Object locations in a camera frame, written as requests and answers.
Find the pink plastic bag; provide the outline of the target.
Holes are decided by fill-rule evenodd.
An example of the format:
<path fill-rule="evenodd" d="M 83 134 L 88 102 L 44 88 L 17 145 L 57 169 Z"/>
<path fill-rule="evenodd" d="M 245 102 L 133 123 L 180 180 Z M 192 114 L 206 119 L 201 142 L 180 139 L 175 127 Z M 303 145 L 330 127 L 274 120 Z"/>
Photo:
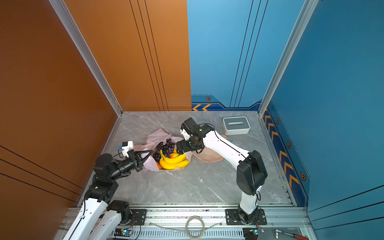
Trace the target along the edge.
<path fill-rule="evenodd" d="M 146 144 L 134 146 L 134 150 L 135 151 L 153 150 L 153 152 L 154 152 L 155 147 L 160 142 L 163 142 L 169 138 L 171 138 L 175 143 L 182 140 L 182 138 L 174 137 L 173 135 L 168 134 L 168 133 L 164 132 L 163 130 L 159 129 L 147 137 Z M 191 157 L 190 154 L 183 154 L 183 155 L 185 155 L 187 157 L 187 159 L 190 161 L 190 157 Z M 169 170 L 163 169 L 160 166 L 160 162 L 155 161 L 155 159 L 153 158 L 153 155 L 144 163 L 144 169 L 146 171 L 152 171 L 152 172 L 169 171 Z"/>

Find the dark purple grape bunch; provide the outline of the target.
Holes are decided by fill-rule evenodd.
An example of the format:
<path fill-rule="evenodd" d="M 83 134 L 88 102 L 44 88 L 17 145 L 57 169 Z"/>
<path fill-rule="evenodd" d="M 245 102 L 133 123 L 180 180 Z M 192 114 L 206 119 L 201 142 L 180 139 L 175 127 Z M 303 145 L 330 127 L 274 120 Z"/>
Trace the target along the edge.
<path fill-rule="evenodd" d="M 163 142 L 160 142 L 154 149 L 153 158 L 156 162 L 159 162 L 162 158 L 161 152 L 167 158 L 170 157 L 170 154 L 174 152 L 176 148 L 176 143 L 171 139 L 166 139 Z"/>

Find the yellow banana bunch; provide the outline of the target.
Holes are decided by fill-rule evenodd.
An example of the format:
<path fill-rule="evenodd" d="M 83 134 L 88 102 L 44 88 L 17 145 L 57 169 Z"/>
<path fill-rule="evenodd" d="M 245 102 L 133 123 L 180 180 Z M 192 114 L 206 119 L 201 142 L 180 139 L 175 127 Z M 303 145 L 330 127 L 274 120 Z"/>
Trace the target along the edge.
<path fill-rule="evenodd" d="M 162 151 L 160 151 L 160 155 L 160 166 L 165 170 L 180 170 L 190 163 L 185 155 L 179 155 L 175 158 L 167 158 Z"/>

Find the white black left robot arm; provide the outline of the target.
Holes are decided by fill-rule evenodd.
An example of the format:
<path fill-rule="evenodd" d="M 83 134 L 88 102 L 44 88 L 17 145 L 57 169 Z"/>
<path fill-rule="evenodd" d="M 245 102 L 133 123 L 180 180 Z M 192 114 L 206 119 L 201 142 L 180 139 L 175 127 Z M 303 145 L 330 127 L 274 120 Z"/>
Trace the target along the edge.
<path fill-rule="evenodd" d="M 106 240 L 108 237 L 128 237 L 134 227 L 144 226 L 147 210 L 131 210 L 125 201 L 113 200 L 118 189 L 117 180 L 131 171 L 143 169 L 152 150 L 130 150 L 124 160 L 111 154 L 100 155 L 94 166 L 95 175 L 83 199 L 77 217 L 65 235 L 66 240 Z"/>

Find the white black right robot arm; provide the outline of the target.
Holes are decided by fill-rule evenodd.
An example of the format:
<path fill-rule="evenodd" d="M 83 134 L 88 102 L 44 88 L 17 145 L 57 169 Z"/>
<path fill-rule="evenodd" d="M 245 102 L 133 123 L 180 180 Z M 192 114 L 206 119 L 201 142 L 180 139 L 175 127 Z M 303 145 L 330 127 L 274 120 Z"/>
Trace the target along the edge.
<path fill-rule="evenodd" d="M 265 226 L 265 211 L 259 207 L 261 189 L 268 177 L 263 158 L 256 150 L 249 152 L 224 139 L 212 124 L 197 124 L 192 118 L 181 125 L 184 139 L 177 142 L 177 153 L 196 152 L 206 148 L 213 150 L 227 160 L 237 171 L 236 182 L 242 191 L 241 201 L 235 213 L 229 217 L 228 225 Z"/>

